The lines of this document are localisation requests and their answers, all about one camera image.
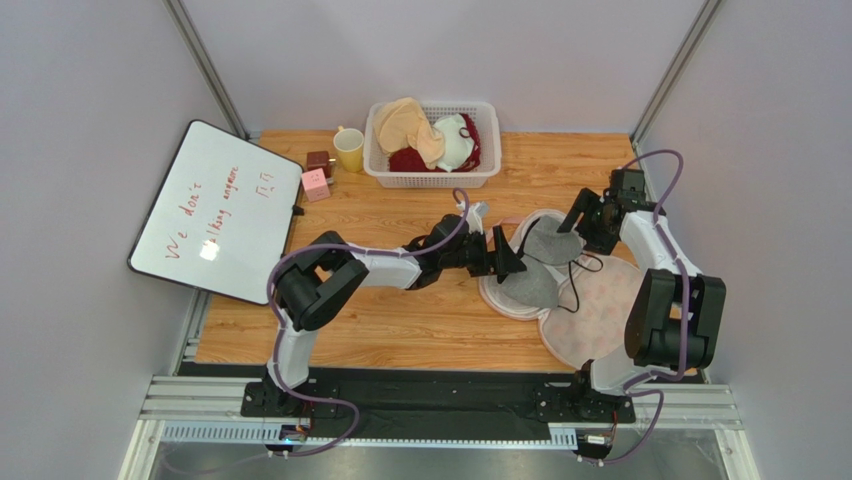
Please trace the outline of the grey bra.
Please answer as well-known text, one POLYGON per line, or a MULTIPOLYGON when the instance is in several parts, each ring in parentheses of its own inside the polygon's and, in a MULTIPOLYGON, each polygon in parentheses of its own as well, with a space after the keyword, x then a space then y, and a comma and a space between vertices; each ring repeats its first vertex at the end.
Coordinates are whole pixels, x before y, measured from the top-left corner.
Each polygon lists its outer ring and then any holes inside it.
POLYGON ((561 219, 541 215, 522 230, 516 254, 526 269, 495 287, 496 303, 506 316, 530 320, 554 309, 580 310, 575 280, 581 272, 601 271, 603 261, 584 251, 577 233, 561 232, 561 225, 561 219))

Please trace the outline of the white plastic basket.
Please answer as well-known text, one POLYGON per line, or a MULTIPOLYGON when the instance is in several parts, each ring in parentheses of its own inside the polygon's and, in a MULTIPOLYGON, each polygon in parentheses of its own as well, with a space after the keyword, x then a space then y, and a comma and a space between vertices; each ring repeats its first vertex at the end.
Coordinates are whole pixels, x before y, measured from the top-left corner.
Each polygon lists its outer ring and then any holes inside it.
POLYGON ((375 103, 369 110, 365 125, 363 169, 385 188, 480 188, 495 177, 502 168, 501 132, 497 111, 484 101, 424 100, 421 106, 426 117, 435 121, 448 114, 468 115, 477 130, 480 143, 480 163, 469 172, 392 172, 389 156, 375 138, 373 119, 386 102, 375 103))

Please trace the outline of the pink cube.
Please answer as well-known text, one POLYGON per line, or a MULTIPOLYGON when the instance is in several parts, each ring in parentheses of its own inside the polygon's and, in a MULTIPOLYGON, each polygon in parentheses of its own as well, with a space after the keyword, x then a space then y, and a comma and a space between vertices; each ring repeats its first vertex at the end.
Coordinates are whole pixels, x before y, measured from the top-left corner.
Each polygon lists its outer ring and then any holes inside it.
POLYGON ((304 172, 301 183, 308 202, 317 202, 331 197, 329 182, 323 169, 304 172))

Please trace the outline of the beige bra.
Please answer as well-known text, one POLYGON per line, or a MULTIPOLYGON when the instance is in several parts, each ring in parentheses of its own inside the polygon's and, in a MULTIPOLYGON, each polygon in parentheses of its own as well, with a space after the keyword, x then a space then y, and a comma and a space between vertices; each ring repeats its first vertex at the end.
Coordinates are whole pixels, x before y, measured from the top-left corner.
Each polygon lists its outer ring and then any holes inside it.
POLYGON ((382 106, 371 121, 373 135, 387 155, 413 148, 424 166, 434 170, 445 153, 445 137, 428 120, 421 104, 405 97, 382 106))

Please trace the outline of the whiteboard with red writing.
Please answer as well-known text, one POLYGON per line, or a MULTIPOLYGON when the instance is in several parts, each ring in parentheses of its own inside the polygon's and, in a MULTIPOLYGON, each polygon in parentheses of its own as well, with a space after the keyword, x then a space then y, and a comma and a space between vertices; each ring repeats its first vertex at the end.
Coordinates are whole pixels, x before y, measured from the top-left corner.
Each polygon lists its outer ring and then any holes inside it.
POLYGON ((202 120, 183 135, 128 258, 136 273, 267 304, 303 167, 202 120))

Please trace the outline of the dark red bra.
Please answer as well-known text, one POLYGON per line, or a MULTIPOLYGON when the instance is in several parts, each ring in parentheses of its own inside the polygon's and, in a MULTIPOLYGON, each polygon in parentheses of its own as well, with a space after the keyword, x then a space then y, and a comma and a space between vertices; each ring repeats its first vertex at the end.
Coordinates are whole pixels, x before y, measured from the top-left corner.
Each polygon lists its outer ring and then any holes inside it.
POLYGON ((389 158, 389 170, 391 172, 403 173, 467 173, 474 170, 481 162, 481 140, 477 127, 472 117, 465 113, 461 114, 467 121, 467 127, 475 141, 475 147, 468 161, 458 170, 445 172, 435 167, 435 162, 427 163, 420 153, 413 147, 407 147, 393 153, 389 158))

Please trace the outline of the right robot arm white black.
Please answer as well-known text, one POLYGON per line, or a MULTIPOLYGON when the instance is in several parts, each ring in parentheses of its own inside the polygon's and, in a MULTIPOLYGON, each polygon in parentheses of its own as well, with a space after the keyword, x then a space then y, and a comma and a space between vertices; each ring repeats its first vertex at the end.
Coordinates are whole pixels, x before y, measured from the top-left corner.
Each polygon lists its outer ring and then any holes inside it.
POLYGON ((623 344, 575 373, 569 404, 582 421, 603 422, 627 408, 632 388, 651 380, 679 381, 715 354, 726 298, 722 279, 707 276, 673 239, 660 202, 646 198, 641 170, 616 169, 603 194, 580 192, 560 225, 584 249, 610 254, 625 244, 643 275, 623 344))

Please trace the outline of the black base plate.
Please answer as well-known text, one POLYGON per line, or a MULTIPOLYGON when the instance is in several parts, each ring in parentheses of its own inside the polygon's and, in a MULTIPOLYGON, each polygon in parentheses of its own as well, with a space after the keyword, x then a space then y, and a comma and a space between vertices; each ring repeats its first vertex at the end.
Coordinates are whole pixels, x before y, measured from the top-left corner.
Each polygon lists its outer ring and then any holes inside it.
POLYGON ((633 426, 636 402, 595 393, 589 375, 313 367, 293 397, 261 379, 240 381, 236 415, 296 418, 312 437, 351 440, 534 441, 552 423, 633 426))

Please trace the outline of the floral pink laundry bag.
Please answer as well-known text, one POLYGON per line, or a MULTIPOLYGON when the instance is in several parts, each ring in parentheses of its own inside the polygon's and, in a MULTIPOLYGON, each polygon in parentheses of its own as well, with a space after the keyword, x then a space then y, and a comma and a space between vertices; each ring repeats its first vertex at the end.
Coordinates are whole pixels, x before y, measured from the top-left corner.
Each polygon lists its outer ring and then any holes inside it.
MULTIPOLYGON (((522 230, 531 219, 541 215, 552 215, 562 221, 566 216, 558 210, 542 209, 526 217, 508 217, 497 222, 498 226, 515 228, 508 241, 515 252, 522 230)), ((487 276, 479 279, 480 296, 490 308, 507 318, 535 323, 549 353, 574 368, 623 346, 627 317, 642 280, 639 269, 621 258, 587 253, 599 257, 603 261, 603 269, 597 273, 581 272, 577 276, 575 283, 581 305, 576 313, 554 309, 530 320, 510 318, 496 303, 497 278, 487 276)))

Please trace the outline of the aluminium frame rail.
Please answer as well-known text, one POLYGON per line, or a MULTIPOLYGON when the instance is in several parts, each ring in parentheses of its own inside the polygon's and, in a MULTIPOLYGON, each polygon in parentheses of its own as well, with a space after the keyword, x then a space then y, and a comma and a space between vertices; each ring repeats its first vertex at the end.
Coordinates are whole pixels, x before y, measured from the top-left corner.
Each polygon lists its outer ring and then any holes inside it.
MULTIPOLYGON (((149 385, 139 414, 133 440, 128 448, 120 478, 142 479, 152 470, 154 451, 160 441, 271 444, 286 418, 243 418, 239 409, 247 384, 245 378, 156 376, 149 385)), ((655 384, 637 388, 633 407, 637 426, 645 427, 656 410, 649 395, 657 389, 665 395, 665 405, 656 432, 666 430, 714 432, 727 476, 731 479, 757 479, 756 467, 745 429, 731 389, 720 384, 655 384)), ((579 434, 592 424, 556 422, 547 424, 547 433, 533 440, 416 439, 410 434, 384 435, 380 439, 351 437, 347 447, 408 447, 458 449, 554 450, 571 452, 579 434)))

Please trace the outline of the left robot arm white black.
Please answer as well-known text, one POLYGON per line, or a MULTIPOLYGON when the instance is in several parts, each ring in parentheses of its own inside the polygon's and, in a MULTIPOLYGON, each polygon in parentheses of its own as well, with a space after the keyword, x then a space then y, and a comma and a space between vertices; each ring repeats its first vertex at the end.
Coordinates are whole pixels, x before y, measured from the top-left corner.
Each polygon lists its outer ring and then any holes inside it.
POLYGON ((279 322, 274 347, 262 380, 246 386, 242 416, 293 417, 320 403, 320 398, 299 388, 309 378, 319 331, 358 289, 419 290, 435 283, 446 269, 503 282, 527 267, 502 228, 485 234, 455 214, 394 250, 357 246, 328 231, 283 257, 268 285, 270 306, 279 322))

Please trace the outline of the white bra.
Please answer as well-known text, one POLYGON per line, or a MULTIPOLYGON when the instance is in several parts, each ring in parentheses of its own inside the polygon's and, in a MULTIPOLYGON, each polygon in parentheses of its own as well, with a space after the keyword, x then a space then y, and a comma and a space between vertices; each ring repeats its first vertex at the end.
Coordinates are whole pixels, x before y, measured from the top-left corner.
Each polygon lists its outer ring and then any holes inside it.
POLYGON ((475 141, 461 114, 439 118, 433 127, 444 137, 444 153, 435 162, 435 167, 445 172, 460 169, 472 155, 475 141))

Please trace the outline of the dark red cube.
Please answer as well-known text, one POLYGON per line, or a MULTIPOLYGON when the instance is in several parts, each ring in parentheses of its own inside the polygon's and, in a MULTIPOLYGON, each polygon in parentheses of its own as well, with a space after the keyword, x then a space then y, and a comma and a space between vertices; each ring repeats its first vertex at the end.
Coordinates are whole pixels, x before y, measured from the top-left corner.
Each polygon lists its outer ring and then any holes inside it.
POLYGON ((328 151, 311 151, 306 154, 306 170, 321 170, 326 179, 331 179, 334 173, 336 160, 328 151))

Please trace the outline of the yellow mug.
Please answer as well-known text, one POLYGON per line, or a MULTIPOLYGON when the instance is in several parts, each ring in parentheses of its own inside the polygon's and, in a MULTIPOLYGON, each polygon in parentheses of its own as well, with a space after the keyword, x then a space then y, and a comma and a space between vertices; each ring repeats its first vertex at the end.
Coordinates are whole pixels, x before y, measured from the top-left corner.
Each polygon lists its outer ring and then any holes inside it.
POLYGON ((358 173, 363 169, 364 134, 355 128, 339 126, 333 137, 336 160, 344 170, 358 173))

